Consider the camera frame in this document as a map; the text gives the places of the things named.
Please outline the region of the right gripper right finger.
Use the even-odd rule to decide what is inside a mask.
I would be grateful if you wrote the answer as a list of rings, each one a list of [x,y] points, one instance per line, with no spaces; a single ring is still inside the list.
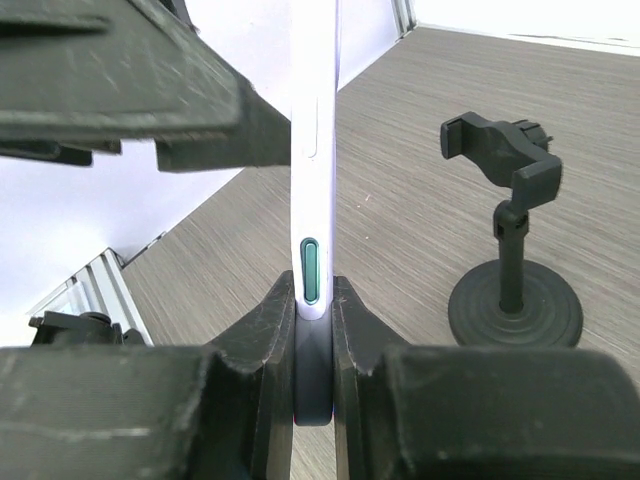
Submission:
[[[639,396],[611,357],[412,345],[334,281],[341,479],[635,479]]]

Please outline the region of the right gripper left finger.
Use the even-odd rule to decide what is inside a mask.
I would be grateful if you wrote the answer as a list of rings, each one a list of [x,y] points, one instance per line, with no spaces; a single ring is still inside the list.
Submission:
[[[5,479],[286,479],[295,301],[284,272],[202,346],[1,352]]]

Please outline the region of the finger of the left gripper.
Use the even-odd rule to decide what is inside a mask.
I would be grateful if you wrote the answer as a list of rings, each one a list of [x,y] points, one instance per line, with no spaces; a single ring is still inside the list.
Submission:
[[[181,1],[5,1],[1,152],[88,166],[152,140],[162,172],[287,165],[289,120]]]

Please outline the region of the black phone stand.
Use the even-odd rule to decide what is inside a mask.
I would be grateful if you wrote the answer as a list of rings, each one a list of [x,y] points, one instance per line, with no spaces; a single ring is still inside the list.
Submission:
[[[558,273],[524,256],[532,209],[554,201],[563,163],[552,141],[529,120],[491,121],[467,112],[440,128],[441,154],[463,156],[511,197],[493,214],[498,257],[469,270],[455,285],[448,320],[463,346],[575,347],[584,314],[575,290]]]

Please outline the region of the smartphone with lilac case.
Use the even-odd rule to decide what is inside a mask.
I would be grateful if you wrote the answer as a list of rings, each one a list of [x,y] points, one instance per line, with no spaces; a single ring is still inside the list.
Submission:
[[[323,426],[333,415],[335,107],[340,4],[295,1],[291,12],[290,231],[296,318],[294,420]]]

